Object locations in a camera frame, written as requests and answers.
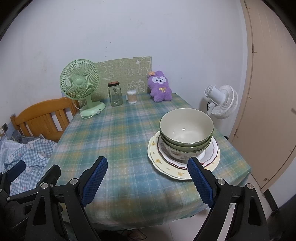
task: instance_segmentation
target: tile floor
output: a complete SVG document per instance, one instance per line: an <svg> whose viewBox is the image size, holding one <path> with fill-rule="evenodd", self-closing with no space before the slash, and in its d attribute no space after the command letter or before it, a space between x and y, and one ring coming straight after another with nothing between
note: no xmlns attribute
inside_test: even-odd
<svg viewBox="0 0 296 241"><path fill-rule="evenodd" d="M271 209L265 197L261 193L259 185L252 175L249 176L247 182L254 185L262 203L265 216L268 218L271 214ZM209 210L203 210L191 218L179 219L160 226L143 228L141 231L147 235L146 241L192 241L207 217L208 212ZM230 206L218 241L225 240L233 212L234 205Z"/></svg>

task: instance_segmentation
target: plush toy ear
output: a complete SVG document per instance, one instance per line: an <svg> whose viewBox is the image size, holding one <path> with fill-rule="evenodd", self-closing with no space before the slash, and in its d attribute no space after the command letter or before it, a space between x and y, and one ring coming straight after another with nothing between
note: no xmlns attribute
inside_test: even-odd
<svg viewBox="0 0 296 241"><path fill-rule="evenodd" d="M158 76L164 76L163 72L158 70L155 72L155 75L158 75Z"/></svg>

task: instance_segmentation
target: plush toy face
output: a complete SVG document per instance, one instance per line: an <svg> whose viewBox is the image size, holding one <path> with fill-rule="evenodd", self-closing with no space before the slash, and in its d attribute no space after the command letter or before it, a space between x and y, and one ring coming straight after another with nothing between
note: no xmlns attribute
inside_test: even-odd
<svg viewBox="0 0 296 241"><path fill-rule="evenodd" d="M161 85L161 87L168 87L168 80L161 71L156 71L155 75L149 77L148 86L152 89L157 88L159 85Z"/></svg>

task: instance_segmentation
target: door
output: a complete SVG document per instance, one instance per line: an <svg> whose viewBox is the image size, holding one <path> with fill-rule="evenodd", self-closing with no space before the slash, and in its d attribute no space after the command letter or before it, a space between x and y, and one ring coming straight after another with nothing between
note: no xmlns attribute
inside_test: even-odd
<svg viewBox="0 0 296 241"><path fill-rule="evenodd" d="M246 107L232 144L261 188L296 145L296 44L261 0L245 0L253 34L253 70Z"/></svg>

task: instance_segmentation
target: plaid tablecloth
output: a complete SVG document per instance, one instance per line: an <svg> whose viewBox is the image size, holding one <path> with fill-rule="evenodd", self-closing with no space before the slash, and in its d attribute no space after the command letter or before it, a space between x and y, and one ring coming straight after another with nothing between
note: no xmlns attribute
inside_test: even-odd
<svg viewBox="0 0 296 241"><path fill-rule="evenodd" d="M158 172L147 156L149 139L159 130L161 117L170 110L191 107L177 94L170 102L156 103L150 95L138 95L136 104L106 108L90 119L77 114L65 130L46 171L61 168L58 185L79 177L98 156L108 160L108 171L92 203L85 208L93 223L120 230L154 226L190 217L205 209L192 181L179 181ZM217 130L221 159L217 178L243 185L250 166Z"/></svg>

